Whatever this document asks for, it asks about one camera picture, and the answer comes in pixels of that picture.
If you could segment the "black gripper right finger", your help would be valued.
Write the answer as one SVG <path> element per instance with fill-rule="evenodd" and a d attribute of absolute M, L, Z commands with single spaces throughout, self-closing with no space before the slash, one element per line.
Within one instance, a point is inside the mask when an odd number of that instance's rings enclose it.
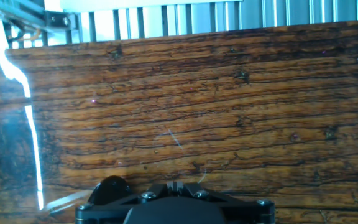
<path fill-rule="evenodd" d="M 199 183 L 183 182 L 174 182 L 174 195 L 216 206 L 229 223 L 275 223 L 275 203 L 269 199 L 243 201 Z"/>

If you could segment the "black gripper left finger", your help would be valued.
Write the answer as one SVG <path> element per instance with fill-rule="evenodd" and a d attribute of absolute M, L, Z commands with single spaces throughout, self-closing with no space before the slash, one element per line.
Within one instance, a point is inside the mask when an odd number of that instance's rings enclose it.
<path fill-rule="evenodd" d="M 75 208 L 75 224 L 123 223 L 132 208 L 171 196 L 174 190 L 174 182 L 153 184 L 138 194 L 127 182 L 100 182 L 88 201 Z"/>

